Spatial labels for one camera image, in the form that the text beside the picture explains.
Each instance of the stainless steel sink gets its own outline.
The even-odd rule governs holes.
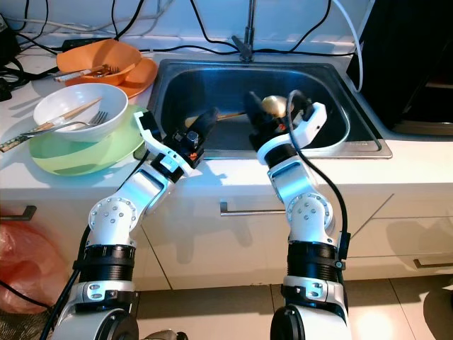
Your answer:
[[[287,96],[302,90],[326,105],[328,117],[315,140],[305,147],[308,157],[389,158],[390,149],[353,103],[337,71],[329,64],[197,62],[165,59],[159,67],[148,109],[161,130],[171,133],[216,106],[221,114],[243,110],[243,95]],[[205,158],[255,158],[248,141],[253,128],[246,116],[217,123],[205,145]]]

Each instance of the orange bowl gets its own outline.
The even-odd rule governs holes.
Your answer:
[[[108,64],[118,67],[120,71],[101,78],[82,76],[85,83],[121,84],[142,59],[142,54],[135,47],[114,39],[95,42],[90,45],[74,48],[57,55],[57,66],[61,72],[75,72],[95,66]]]

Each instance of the fork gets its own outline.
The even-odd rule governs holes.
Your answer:
[[[118,66],[108,65],[107,67],[104,67],[104,69],[96,72],[95,74],[89,74],[89,75],[92,75],[95,78],[103,78],[110,74],[115,74],[115,73],[119,73],[119,72],[120,72],[120,68]]]
[[[82,124],[83,127],[77,129],[77,130],[83,130],[83,129],[86,129],[86,128],[92,128],[93,126],[97,126],[97,125],[100,125],[102,123],[104,123],[107,119],[107,112],[105,111],[99,111],[97,114],[94,115],[94,117],[92,117],[92,119],[90,119],[89,122],[85,123],[85,122],[79,122],[79,121],[76,121],[76,122],[70,122],[70,123],[66,123],[66,124],[63,124],[63,125],[58,125],[58,126],[55,126],[51,129],[47,129],[47,130],[41,130],[41,131],[35,131],[35,132],[27,132],[27,133],[22,133],[21,135],[22,136],[25,136],[25,137],[36,137],[36,136],[41,136],[41,135],[44,135],[48,132],[54,132],[56,130],[59,130],[59,129],[62,129],[62,128],[65,128],[67,126],[71,126],[71,125],[75,125],[75,124]]]

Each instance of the white cable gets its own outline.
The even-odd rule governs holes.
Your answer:
[[[134,35],[134,36],[146,35],[147,33],[151,32],[156,27],[158,19],[166,12],[166,10],[170,7],[170,5],[174,1],[175,0],[168,0],[166,2],[165,6],[163,8],[160,8],[160,10],[156,14],[153,14],[150,16],[141,16],[141,17],[137,18],[137,20],[153,20],[153,19],[155,20],[154,23],[152,24],[152,26],[149,29],[147,29],[145,32],[139,33],[139,34],[127,34],[126,33],[125,35]],[[44,20],[40,20],[40,19],[12,18],[9,16],[4,16],[4,18],[7,20],[11,20],[11,21],[26,22],[26,23],[45,23]],[[130,21],[131,18],[132,17],[117,19],[117,20],[115,20],[115,23]],[[96,27],[79,24],[79,26],[85,26],[85,27],[79,27],[76,24],[72,24],[72,23],[56,23],[54,21],[47,21],[47,25],[49,25],[49,26],[66,28],[68,30],[76,30],[76,31],[83,32],[83,33],[90,33],[90,32],[99,30],[100,32],[110,33],[110,34],[114,35],[114,34],[116,34],[115,32],[113,32],[111,30],[104,30],[104,28],[111,26],[112,24],[113,24],[112,22],[109,22],[109,23],[106,23],[106,24],[103,24],[100,26],[96,26]]]
[[[26,22],[26,23],[44,23],[45,22],[44,20],[39,20],[39,19],[12,18],[12,17],[9,17],[9,16],[4,16],[4,18],[6,20]],[[115,20],[115,23],[121,23],[123,21],[130,21],[131,18],[132,17],[118,19],[118,20]],[[156,19],[156,18],[158,18],[158,15],[142,16],[140,18],[137,18],[137,20],[150,20],[150,19]],[[102,30],[103,28],[111,26],[113,23],[109,22],[109,23],[106,23],[106,24],[103,24],[103,25],[100,25],[100,26],[97,26],[97,27],[89,27],[89,28],[78,27],[78,26],[73,26],[73,25],[67,25],[67,24],[64,24],[64,23],[55,23],[54,21],[48,21],[47,24],[49,26],[56,26],[56,27],[60,27],[60,28],[66,28],[68,30],[77,30],[77,31],[80,31],[80,32],[89,33],[89,32],[94,32],[95,30]]]
[[[362,90],[362,85],[363,85],[363,60],[362,60],[362,50],[360,49],[359,37],[357,36],[357,32],[355,31],[354,25],[352,24],[352,21],[348,15],[348,12],[346,12],[345,8],[340,3],[340,1],[339,0],[332,0],[332,1],[338,7],[338,9],[343,14],[343,16],[345,17],[346,21],[348,22],[349,28],[351,29],[352,35],[354,36],[355,48],[357,50],[357,56],[359,58],[359,87],[357,87],[355,90],[356,90],[356,92],[360,92]]]

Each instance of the chopsticks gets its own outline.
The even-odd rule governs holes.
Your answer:
[[[101,99],[102,99],[102,97],[99,97],[99,98],[95,99],[94,101],[83,104],[82,106],[79,106],[78,108],[75,108],[74,110],[70,110],[69,112],[66,112],[65,114],[63,114],[59,117],[51,119],[51,120],[47,121],[46,123],[43,123],[27,132],[36,132],[36,131],[41,131],[41,130],[47,130],[47,129],[53,128],[56,125],[60,125],[65,120],[76,117],[78,114],[82,113],[87,108],[89,108],[89,107],[93,106],[94,104],[96,104],[97,102],[99,102]],[[0,151],[7,152],[8,150],[11,150],[14,147],[17,147],[19,144],[22,144],[23,142],[25,142],[26,140],[29,140],[29,139],[30,139],[30,137],[26,137],[26,136],[22,136],[22,135],[15,136],[14,138],[7,140],[5,143],[0,144]]]

